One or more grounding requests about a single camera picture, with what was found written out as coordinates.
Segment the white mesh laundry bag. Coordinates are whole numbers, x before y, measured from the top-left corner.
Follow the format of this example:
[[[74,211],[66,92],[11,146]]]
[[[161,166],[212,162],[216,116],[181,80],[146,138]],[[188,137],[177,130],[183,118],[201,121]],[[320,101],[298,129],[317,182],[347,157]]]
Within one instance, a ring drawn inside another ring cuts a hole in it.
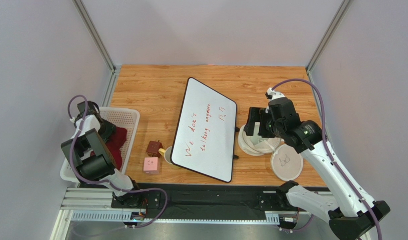
[[[253,157],[260,157],[264,155],[270,156],[270,168],[273,174],[284,182],[296,180],[302,173],[304,160],[303,157],[296,153],[296,151],[283,144],[280,138],[270,138],[269,142],[272,145],[272,150],[256,150],[251,141],[251,137],[246,136],[244,133],[244,127],[240,127],[238,133],[238,145],[240,149],[247,155]]]

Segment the dark red bra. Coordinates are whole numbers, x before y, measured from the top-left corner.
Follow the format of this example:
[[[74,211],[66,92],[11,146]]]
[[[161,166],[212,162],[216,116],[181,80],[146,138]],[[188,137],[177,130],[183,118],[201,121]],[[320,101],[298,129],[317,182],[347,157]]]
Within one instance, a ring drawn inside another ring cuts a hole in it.
[[[121,148],[124,146],[127,140],[127,129],[116,127],[115,132],[109,137],[106,146],[111,152],[116,168],[120,171],[123,163],[121,156]]]

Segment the white bra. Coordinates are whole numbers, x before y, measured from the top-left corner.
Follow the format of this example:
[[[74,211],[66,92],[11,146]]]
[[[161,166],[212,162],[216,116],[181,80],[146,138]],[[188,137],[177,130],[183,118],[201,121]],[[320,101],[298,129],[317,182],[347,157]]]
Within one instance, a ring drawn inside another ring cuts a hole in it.
[[[272,145],[269,140],[269,138],[261,138],[260,136],[253,136],[250,138],[253,147],[258,151],[272,150]]]

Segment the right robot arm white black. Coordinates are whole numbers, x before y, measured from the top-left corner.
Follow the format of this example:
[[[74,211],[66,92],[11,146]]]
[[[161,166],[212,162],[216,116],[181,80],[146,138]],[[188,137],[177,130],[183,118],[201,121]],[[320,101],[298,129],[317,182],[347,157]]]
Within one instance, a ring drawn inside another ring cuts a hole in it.
[[[247,136],[281,138],[316,170],[333,200],[315,194],[289,180],[277,188],[282,207],[299,208],[323,220],[340,240],[358,240],[390,213],[385,201],[376,201],[353,179],[334,154],[321,128],[311,120],[301,121],[291,100],[281,97],[266,108],[251,107],[244,126]]]

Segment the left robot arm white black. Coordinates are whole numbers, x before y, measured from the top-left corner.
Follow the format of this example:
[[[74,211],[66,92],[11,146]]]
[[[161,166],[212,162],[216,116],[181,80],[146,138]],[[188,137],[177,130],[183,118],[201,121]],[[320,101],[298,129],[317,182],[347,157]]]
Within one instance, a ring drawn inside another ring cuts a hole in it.
[[[75,133],[61,144],[74,176],[83,184],[111,189],[114,207],[140,207],[144,199],[134,193],[139,190],[137,183],[120,171],[128,130],[103,119],[92,101],[83,101],[77,108],[79,114],[72,119]]]

